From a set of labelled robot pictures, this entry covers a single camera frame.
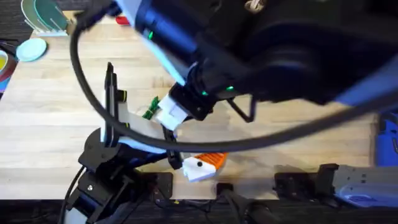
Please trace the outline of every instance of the wooden table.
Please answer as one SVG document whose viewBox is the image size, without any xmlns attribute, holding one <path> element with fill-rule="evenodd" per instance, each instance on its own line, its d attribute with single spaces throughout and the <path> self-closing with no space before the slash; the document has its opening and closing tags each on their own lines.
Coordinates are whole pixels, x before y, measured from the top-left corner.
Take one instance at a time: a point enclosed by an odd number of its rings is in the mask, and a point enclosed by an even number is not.
<svg viewBox="0 0 398 224">
<path fill-rule="evenodd" d="M 40 60 L 20 62 L 0 101 L 0 199 L 61 199 L 79 169 L 77 162 L 100 117 L 78 86 L 67 37 L 45 38 L 48 52 Z M 155 96 L 174 84 L 161 64 L 129 27 L 105 19 L 80 42 L 83 69 L 97 96 L 103 89 L 107 62 L 129 93 L 129 109 L 144 111 Z M 248 109 L 249 99 L 238 98 Z M 294 100 L 261 103 L 256 121 L 246 124 L 226 103 L 218 103 L 204 122 L 191 121 L 178 132 L 180 141 L 244 139 L 280 131 L 345 108 Z M 217 182 L 231 182 L 246 197 L 276 198 L 273 175 L 300 169 L 316 172 L 320 164 L 370 166 L 373 162 L 374 115 L 339 128 L 266 149 L 233 153 L 214 178 L 189 183 L 166 161 L 142 170 L 174 172 L 174 198 L 214 198 Z"/>
</svg>

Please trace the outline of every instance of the cable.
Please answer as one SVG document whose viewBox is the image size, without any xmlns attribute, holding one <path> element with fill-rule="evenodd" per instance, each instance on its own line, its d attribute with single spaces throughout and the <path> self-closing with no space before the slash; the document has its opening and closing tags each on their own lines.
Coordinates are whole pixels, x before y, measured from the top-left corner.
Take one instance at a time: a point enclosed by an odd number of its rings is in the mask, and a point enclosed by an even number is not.
<svg viewBox="0 0 398 224">
<path fill-rule="evenodd" d="M 376 97 L 359 106 L 341 111 L 323 119 L 312 121 L 307 124 L 297 126 L 285 131 L 281 131 L 268 136 L 261 136 L 252 139 L 243 139 L 236 141 L 224 142 L 203 142 L 203 143 L 189 143 L 189 142 L 168 142 L 161 139 L 152 138 L 138 133 L 134 130 L 127 128 L 124 124 L 120 123 L 113 116 L 111 116 L 96 99 L 93 91 L 87 83 L 86 77 L 83 73 L 79 55 L 78 55 L 78 41 L 83 32 L 84 27 L 79 26 L 79 23 L 71 36 L 70 41 L 70 56 L 73 69 L 76 73 L 77 80 L 83 90 L 87 100 L 98 114 L 112 127 L 119 131 L 122 135 L 128 136 L 135 141 L 143 144 L 158 147 L 166 150 L 173 150 L 177 152 L 236 152 L 257 149 L 261 147 L 269 147 L 283 142 L 291 141 L 294 139 L 302 138 L 304 136 L 323 131 L 325 129 L 337 126 L 345 121 L 357 118 L 372 111 L 383 110 L 388 106 L 396 105 L 398 102 L 398 90 L 394 90 L 385 95 Z"/>
<path fill-rule="evenodd" d="M 237 224 L 241 224 L 242 223 L 242 219 L 241 219 L 241 216 L 239 215 L 238 208 L 236 208 L 236 205 L 232 201 L 231 197 L 228 195 L 228 192 L 224 191 L 223 196 L 227 200 L 227 202 L 229 203 L 229 206 L 231 207 L 232 214 L 235 217 L 236 223 Z"/>
<path fill-rule="evenodd" d="M 136 210 L 137 208 L 145 201 L 146 197 L 143 197 L 140 202 L 123 218 L 123 221 L 120 224 L 123 224 Z"/>
<path fill-rule="evenodd" d="M 67 209 L 67 201 L 69 199 L 70 193 L 72 192 L 73 186 L 75 186 L 77 179 L 85 169 L 84 166 L 80 168 L 80 170 L 77 172 L 76 176 L 73 178 L 72 182 L 70 182 L 69 188 L 67 190 L 67 194 L 65 195 L 65 198 L 63 199 L 62 206 L 61 206 L 61 212 L 60 212 L 60 217 L 58 219 L 58 224 L 63 224 L 65 221 L 65 210 Z"/>
</svg>

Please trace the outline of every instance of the blue object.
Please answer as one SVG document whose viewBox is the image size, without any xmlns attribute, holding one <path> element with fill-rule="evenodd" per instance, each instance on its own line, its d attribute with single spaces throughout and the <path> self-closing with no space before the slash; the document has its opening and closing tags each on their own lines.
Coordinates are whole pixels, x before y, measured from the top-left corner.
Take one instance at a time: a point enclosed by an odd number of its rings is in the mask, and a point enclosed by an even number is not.
<svg viewBox="0 0 398 224">
<path fill-rule="evenodd" d="M 17 58 L 22 62 L 31 62 L 40 58 L 47 49 L 47 43 L 40 38 L 23 42 L 17 48 Z"/>
<path fill-rule="evenodd" d="M 380 115 L 376 165 L 398 166 L 398 111 Z"/>
<path fill-rule="evenodd" d="M 0 91 L 1 92 L 3 92 L 6 89 L 9 82 L 10 82 L 10 77 L 8 77 L 4 81 L 0 82 Z"/>
</svg>

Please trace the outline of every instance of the green light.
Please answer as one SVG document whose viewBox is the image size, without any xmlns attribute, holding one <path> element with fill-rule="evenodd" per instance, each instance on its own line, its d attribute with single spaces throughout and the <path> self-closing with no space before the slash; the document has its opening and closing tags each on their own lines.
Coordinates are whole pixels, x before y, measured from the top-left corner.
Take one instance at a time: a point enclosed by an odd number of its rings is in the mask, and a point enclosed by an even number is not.
<svg viewBox="0 0 398 224">
<path fill-rule="evenodd" d="M 154 38 L 154 31 L 151 31 L 151 32 L 148 34 L 148 39 L 149 39 L 149 40 L 152 40 L 152 38 Z"/>
</svg>

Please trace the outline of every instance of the black mount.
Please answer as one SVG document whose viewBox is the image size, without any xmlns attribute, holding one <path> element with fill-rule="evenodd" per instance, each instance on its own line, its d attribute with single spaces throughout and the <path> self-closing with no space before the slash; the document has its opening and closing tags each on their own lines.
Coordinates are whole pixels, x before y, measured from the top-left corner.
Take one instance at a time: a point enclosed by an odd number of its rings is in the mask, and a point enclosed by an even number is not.
<svg viewBox="0 0 398 224">
<path fill-rule="evenodd" d="M 118 118 L 119 103 L 126 102 L 127 93 L 118 90 L 116 79 L 113 66 L 108 63 L 105 107 Z M 67 201 L 67 210 L 77 209 L 87 216 L 86 223 L 89 224 L 110 217 L 120 205 L 126 202 L 134 203 L 154 190 L 161 191 L 164 199 L 172 196 L 172 173 L 139 172 L 136 170 L 137 167 L 166 158 L 174 169 L 182 166 L 181 155 L 177 152 L 154 154 L 133 149 L 126 144 L 118 143 L 122 135 L 112 126 L 106 124 L 104 131 L 104 142 L 100 141 L 100 129 L 94 131 L 86 140 L 84 151 L 79 157 L 79 163 L 86 167 L 86 171 Z M 176 141 L 172 131 L 163 128 L 163 132 L 166 141 Z"/>
</svg>

